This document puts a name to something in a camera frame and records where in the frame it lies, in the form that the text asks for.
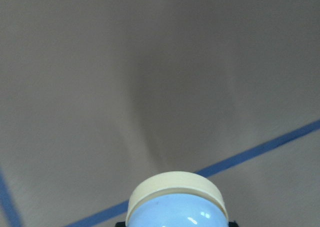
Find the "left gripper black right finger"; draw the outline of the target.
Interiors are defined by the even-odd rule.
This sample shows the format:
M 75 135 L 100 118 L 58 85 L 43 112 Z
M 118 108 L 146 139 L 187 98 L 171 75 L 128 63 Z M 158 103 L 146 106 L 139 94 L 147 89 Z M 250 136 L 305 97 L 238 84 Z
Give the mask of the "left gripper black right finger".
M 237 224 L 235 221 L 230 221 L 230 222 L 228 223 L 228 226 L 229 226 L 229 227 L 238 227 L 238 224 Z

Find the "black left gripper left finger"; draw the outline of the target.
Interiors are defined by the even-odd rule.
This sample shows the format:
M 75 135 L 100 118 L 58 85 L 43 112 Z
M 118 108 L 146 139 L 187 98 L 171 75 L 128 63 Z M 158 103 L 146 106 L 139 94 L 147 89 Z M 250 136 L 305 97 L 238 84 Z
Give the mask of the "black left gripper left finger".
M 126 227 L 126 223 L 125 223 L 124 221 L 122 221 L 122 222 L 117 222 L 117 223 L 115 224 L 115 227 Z

